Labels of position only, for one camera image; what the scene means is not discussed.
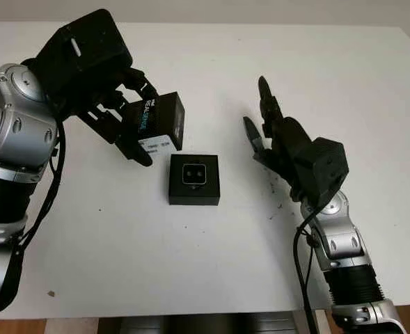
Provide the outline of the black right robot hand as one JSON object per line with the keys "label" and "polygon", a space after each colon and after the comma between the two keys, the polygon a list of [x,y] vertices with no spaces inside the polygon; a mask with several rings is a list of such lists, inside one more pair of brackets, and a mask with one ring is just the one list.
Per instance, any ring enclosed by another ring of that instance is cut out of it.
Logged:
{"label": "black right robot hand", "polygon": [[248,116],[243,117],[244,129],[253,148],[253,158],[263,166],[279,174],[291,187],[294,201],[303,195],[294,157],[311,143],[303,127],[291,117],[285,117],[276,97],[271,93],[264,76],[258,79],[260,112],[264,123],[265,138],[271,139],[271,147],[265,148],[260,132]]}

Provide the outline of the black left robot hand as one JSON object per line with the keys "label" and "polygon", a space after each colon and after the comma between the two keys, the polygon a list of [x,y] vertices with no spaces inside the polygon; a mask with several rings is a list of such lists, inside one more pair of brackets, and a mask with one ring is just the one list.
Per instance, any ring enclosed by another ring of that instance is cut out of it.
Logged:
{"label": "black left robot hand", "polygon": [[78,117],[107,143],[114,144],[125,158],[151,166],[152,158],[139,143],[138,112],[118,90],[119,86],[133,90],[142,100],[158,96],[144,72],[129,67],[109,73],[84,73],[50,95],[49,102],[60,120]]}

